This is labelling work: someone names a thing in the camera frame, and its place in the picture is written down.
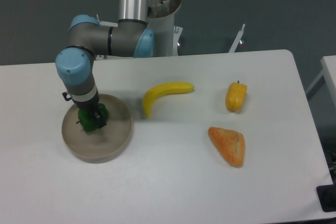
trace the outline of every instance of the yellow pepper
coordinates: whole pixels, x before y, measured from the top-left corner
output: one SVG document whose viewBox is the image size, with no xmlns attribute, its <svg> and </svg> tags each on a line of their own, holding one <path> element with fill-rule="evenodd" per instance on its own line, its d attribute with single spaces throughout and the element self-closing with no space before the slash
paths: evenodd
<svg viewBox="0 0 336 224">
<path fill-rule="evenodd" d="M 225 105 L 230 111 L 237 111 L 243 105 L 247 86 L 238 82 L 233 82 L 227 89 Z"/>
</svg>

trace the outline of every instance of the green object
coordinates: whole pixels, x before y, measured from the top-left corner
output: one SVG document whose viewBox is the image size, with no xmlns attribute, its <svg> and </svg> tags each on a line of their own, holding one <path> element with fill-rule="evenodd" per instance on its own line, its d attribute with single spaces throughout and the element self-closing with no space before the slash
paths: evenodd
<svg viewBox="0 0 336 224">
<path fill-rule="evenodd" d="M 105 121 L 107 121 L 107 119 L 109 118 L 109 112 L 107 111 L 105 105 L 102 103 L 98 103 L 98 109 L 100 113 L 103 115 Z M 98 129 L 95 120 L 93 119 L 91 113 L 88 110 L 79 109 L 78 119 L 84 131 L 90 132 Z"/>
</svg>

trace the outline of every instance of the gray floor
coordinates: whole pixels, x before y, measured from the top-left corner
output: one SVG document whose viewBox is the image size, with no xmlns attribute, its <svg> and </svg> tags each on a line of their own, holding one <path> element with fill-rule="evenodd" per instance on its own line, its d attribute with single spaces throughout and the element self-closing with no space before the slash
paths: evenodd
<svg viewBox="0 0 336 224">
<path fill-rule="evenodd" d="M 116 22 L 118 2 L 0 0 L 0 65 L 53 62 L 73 17 L 98 13 Z M 243 23 L 246 43 L 240 50 L 290 50 L 305 88 L 321 70 L 321 57 L 336 55 L 336 0 L 183 0 L 176 16 L 184 28 L 181 53 L 228 52 Z M 333 148 L 336 109 L 328 89 L 310 105 L 321 139 Z"/>
</svg>

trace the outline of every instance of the orange object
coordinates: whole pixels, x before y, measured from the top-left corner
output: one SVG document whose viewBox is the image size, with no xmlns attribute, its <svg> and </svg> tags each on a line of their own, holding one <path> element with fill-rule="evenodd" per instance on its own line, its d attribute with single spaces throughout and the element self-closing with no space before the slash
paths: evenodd
<svg viewBox="0 0 336 224">
<path fill-rule="evenodd" d="M 210 127 L 208 135 L 223 158 L 230 165 L 235 167 L 243 165 L 245 140 L 241 133 L 223 128 Z"/>
</svg>

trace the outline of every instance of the banana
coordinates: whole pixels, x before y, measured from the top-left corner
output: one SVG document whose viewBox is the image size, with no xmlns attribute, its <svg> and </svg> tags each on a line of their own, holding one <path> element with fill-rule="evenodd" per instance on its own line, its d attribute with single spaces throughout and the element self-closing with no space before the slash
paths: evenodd
<svg viewBox="0 0 336 224">
<path fill-rule="evenodd" d="M 168 94 L 185 94 L 194 90 L 194 85 L 185 81 L 174 81 L 159 84 L 152 87 L 145 94 L 142 105 L 146 116 L 149 118 L 151 115 L 151 107 L 156 99 Z"/>
</svg>

